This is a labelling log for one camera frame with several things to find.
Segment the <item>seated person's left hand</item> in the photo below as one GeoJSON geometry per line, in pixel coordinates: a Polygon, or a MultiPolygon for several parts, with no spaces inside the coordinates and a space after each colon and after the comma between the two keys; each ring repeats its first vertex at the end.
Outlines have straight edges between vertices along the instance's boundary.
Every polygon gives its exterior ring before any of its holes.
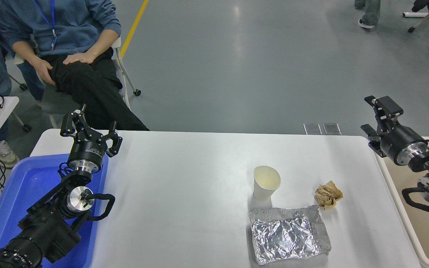
{"type": "Polygon", "coordinates": [[[96,55],[93,55],[88,51],[84,53],[75,53],[72,55],[68,55],[63,61],[63,64],[68,65],[70,63],[76,63],[76,62],[92,64],[96,58],[97,58],[96,55]]]}

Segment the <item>seated person's right hand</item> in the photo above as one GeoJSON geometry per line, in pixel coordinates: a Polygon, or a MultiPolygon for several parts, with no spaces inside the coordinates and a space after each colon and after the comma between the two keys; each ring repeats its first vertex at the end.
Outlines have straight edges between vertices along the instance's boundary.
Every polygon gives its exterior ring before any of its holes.
{"type": "Polygon", "coordinates": [[[56,86],[55,81],[53,81],[50,75],[50,71],[53,69],[53,67],[47,61],[39,58],[38,56],[34,56],[28,61],[33,66],[41,80],[48,84],[56,86]]]}

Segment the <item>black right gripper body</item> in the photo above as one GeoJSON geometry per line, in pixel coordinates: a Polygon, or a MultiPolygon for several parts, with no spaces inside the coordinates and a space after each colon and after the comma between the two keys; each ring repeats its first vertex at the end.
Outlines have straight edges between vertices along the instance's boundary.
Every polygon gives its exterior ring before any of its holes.
{"type": "Polygon", "coordinates": [[[409,163],[424,153],[424,139],[410,127],[398,124],[381,138],[380,149],[394,163],[409,163]]]}

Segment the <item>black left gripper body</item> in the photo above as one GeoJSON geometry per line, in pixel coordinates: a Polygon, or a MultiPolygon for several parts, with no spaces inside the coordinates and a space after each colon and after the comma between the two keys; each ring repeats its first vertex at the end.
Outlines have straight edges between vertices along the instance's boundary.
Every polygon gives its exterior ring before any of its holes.
{"type": "Polygon", "coordinates": [[[102,134],[95,131],[91,134],[78,132],[74,137],[68,163],[71,165],[75,161],[85,160],[95,165],[101,165],[107,146],[105,143],[97,142],[100,137],[102,134]]]}

